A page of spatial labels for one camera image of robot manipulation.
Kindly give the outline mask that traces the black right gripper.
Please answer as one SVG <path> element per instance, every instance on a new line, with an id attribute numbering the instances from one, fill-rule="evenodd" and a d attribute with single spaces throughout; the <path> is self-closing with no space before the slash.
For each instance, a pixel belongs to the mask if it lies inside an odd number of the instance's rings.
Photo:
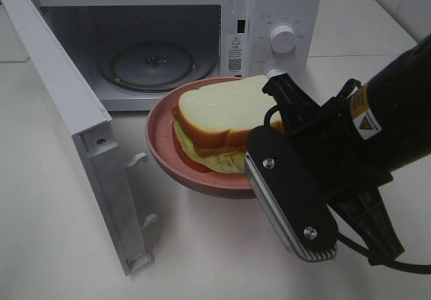
<path id="1" fill-rule="evenodd" d="M 393 180 L 392 169 L 377 155 L 382 145 L 358 134 L 349 101 L 331 98 L 320 107 L 287 73 L 262 91 L 276 105 L 248 135 L 244 172 L 286 249 L 306 262 L 335 257 L 338 227 L 328 203 L 371 256 L 402 254 L 378 190 Z M 276 111 L 288 138 L 266 126 Z"/>

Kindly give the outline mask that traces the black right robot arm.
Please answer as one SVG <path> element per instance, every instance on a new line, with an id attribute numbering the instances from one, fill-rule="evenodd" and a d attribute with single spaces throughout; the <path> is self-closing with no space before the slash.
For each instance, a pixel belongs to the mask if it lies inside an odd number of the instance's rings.
<path id="1" fill-rule="evenodd" d="M 248 135 L 245 174 L 286 248 L 322 262 L 344 243 L 373 266 L 429 274 L 397 261 L 403 246 L 378 189 L 430 153 L 430 39 L 323 105 L 287 74 L 263 92 L 275 106 Z"/>

